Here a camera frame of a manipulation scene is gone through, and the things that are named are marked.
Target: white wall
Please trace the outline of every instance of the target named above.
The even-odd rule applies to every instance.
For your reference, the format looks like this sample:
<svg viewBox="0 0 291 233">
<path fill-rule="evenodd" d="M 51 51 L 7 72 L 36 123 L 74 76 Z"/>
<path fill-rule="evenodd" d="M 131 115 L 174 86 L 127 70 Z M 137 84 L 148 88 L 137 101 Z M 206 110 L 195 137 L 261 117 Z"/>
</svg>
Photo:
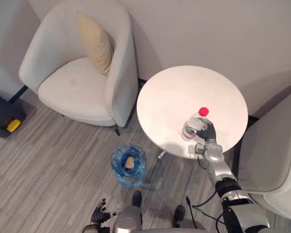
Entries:
<svg viewBox="0 0 291 233">
<path fill-rule="evenodd" d="M 29 0 L 40 18 L 62 0 Z M 291 0 L 119 0 L 133 26 L 139 76 L 213 69 L 258 117 L 291 92 Z"/>
<path fill-rule="evenodd" d="M 0 0 L 0 95 L 6 100 L 24 85 L 18 68 L 39 23 L 27 0 Z"/>
</svg>

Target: table leg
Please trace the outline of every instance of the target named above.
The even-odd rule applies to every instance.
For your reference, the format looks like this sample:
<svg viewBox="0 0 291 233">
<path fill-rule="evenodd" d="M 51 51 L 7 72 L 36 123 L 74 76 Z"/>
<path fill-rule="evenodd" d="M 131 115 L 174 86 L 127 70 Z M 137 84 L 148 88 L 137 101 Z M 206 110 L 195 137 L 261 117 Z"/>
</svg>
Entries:
<svg viewBox="0 0 291 233">
<path fill-rule="evenodd" d="M 162 159 L 166 153 L 167 153 L 167 152 L 163 150 L 163 151 L 160 153 L 160 155 L 158 156 L 158 159 Z"/>
</svg>

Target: white armchair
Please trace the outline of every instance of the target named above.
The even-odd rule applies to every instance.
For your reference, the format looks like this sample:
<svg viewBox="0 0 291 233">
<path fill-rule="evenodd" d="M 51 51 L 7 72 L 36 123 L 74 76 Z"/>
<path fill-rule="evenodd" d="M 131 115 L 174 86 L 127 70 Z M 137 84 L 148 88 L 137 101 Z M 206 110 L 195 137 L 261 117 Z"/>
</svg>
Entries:
<svg viewBox="0 0 291 233">
<path fill-rule="evenodd" d="M 114 54 L 108 77 L 86 57 L 77 11 L 109 34 Z M 130 20 L 113 0 L 68 0 L 43 19 L 19 69 L 24 84 L 48 107 L 77 121 L 124 127 L 137 97 Z"/>
<path fill-rule="evenodd" d="M 242 189 L 291 219 L 291 94 L 245 133 L 239 167 Z"/>
</svg>

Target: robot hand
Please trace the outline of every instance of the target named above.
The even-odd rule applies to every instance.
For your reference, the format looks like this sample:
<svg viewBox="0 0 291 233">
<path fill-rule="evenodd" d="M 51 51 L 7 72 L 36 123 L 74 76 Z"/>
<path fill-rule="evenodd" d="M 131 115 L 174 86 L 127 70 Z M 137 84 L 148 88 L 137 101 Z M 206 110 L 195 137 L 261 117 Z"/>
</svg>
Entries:
<svg viewBox="0 0 291 233">
<path fill-rule="evenodd" d="M 109 227 L 101 227 L 101 224 L 105 221 L 109 220 L 111 217 L 116 216 L 121 213 L 120 209 L 117 209 L 112 212 L 105 212 L 106 207 L 106 199 L 102 199 L 98 206 L 96 206 L 92 216 L 91 216 L 91 224 L 87 225 L 83 228 L 82 233 L 109 233 Z"/>
<path fill-rule="evenodd" d="M 101 224 L 111 218 L 110 213 L 106 213 L 106 207 L 104 205 L 106 204 L 106 199 L 102 199 L 98 206 L 95 208 L 92 217 L 91 217 L 91 222 L 93 225 L 100 227 Z"/>
</svg>

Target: table top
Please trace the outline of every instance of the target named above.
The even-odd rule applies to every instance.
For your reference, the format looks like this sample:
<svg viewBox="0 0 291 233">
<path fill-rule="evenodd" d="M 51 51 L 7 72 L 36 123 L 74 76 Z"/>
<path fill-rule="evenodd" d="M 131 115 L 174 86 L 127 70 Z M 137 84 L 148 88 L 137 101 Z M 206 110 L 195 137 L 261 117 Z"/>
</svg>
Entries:
<svg viewBox="0 0 291 233">
<path fill-rule="evenodd" d="M 183 125 L 207 107 L 223 152 L 242 137 L 248 122 L 246 102 L 223 75 L 196 66 L 165 69 L 148 80 L 137 100 L 141 127 L 153 143 L 170 154 L 196 159 L 190 153 L 196 141 L 182 139 Z"/>
</svg>

